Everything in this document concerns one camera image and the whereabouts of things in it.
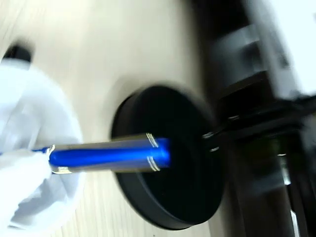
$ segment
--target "black round base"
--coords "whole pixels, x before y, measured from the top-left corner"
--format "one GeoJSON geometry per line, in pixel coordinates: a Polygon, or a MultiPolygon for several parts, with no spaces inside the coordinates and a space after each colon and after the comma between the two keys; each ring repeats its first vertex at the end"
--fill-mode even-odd
{"type": "Polygon", "coordinates": [[[5,52],[3,58],[15,58],[26,62],[32,62],[32,53],[25,46],[14,44],[5,52]]]}
{"type": "Polygon", "coordinates": [[[201,136],[211,130],[182,94],[164,86],[135,93],[119,107],[112,137],[150,132],[171,141],[171,167],[153,173],[117,173],[125,196],[154,225],[181,230],[210,219],[223,194],[223,169],[201,136]]]}

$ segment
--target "light wooden surface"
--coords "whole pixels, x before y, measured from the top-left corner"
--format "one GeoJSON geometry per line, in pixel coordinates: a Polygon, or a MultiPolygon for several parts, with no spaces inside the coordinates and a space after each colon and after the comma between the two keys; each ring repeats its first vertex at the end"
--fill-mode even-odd
{"type": "MultiPolygon", "coordinates": [[[[0,0],[0,53],[35,47],[34,65],[71,100],[86,142],[107,141],[115,110],[158,81],[198,96],[190,10],[181,0],[0,0]]],[[[170,232],[144,221],[111,172],[90,173],[79,207],[54,237],[208,237],[209,225],[170,232]]]]}

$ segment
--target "blue pen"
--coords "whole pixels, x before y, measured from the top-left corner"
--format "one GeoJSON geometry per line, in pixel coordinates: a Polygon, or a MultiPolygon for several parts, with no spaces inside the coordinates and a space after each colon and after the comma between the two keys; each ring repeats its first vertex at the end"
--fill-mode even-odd
{"type": "Polygon", "coordinates": [[[160,171],[170,166],[169,140],[154,138],[150,133],[105,143],[52,145],[35,151],[47,154],[56,174],[160,171]]]}

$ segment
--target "white cloth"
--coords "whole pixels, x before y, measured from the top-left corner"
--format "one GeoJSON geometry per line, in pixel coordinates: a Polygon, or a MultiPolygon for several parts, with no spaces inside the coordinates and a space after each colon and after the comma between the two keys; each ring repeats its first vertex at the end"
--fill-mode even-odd
{"type": "Polygon", "coordinates": [[[19,150],[0,156],[0,236],[10,224],[18,205],[51,176],[47,156],[19,150]]]}
{"type": "MultiPolygon", "coordinates": [[[[26,147],[31,150],[52,144],[82,143],[77,116],[61,88],[32,66],[29,69],[29,65],[16,60],[2,60],[0,63],[0,135],[4,135],[4,139],[0,137],[0,143],[5,141],[2,148],[8,152],[12,147],[14,150],[26,147]]],[[[16,168],[24,170],[24,173],[18,174],[14,169],[10,171],[14,172],[10,174],[11,178],[1,178],[1,182],[8,182],[4,181],[4,184],[9,188],[3,188],[0,183],[0,196],[7,198],[3,197],[5,192],[17,192],[18,189],[14,190],[13,187],[26,188],[24,182],[28,179],[34,181],[32,191],[35,192],[32,193],[30,189],[17,196],[8,193],[14,199],[15,206],[7,210],[8,215],[3,221],[7,223],[12,212],[14,216],[7,232],[0,234],[1,237],[42,237],[53,233],[70,218],[82,195],[84,173],[50,175],[46,176],[47,179],[43,175],[40,178],[36,172],[46,173],[46,168],[40,163],[48,164],[47,157],[24,152],[24,155],[17,154],[16,158],[21,165],[16,165],[16,168]]]]}

